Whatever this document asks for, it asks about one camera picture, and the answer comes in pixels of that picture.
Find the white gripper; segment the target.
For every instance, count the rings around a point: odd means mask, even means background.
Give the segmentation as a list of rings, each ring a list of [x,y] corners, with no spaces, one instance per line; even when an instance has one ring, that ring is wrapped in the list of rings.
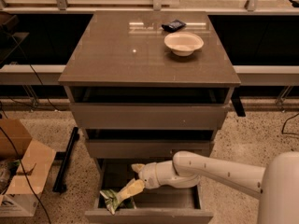
[[[121,191],[117,194],[117,199],[122,202],[130,197],[135,196],[146,189],[157,189],[160,187],[156,174],[156,162],[143,164],[134,163],[131,165],[134,172],[138,173],[141,179],[132,179]]]

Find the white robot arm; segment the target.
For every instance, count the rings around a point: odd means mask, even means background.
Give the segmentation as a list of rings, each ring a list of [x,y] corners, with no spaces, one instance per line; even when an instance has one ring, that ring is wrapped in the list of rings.
[[[257,224],[299,224],[298,152],[282,153],[259,167],[179,151],[170,161],[135,163],[132,169],[138,179],[131,180],[117,195],[120,202],[143,189],[191,188],[205,176],[258,199]]]

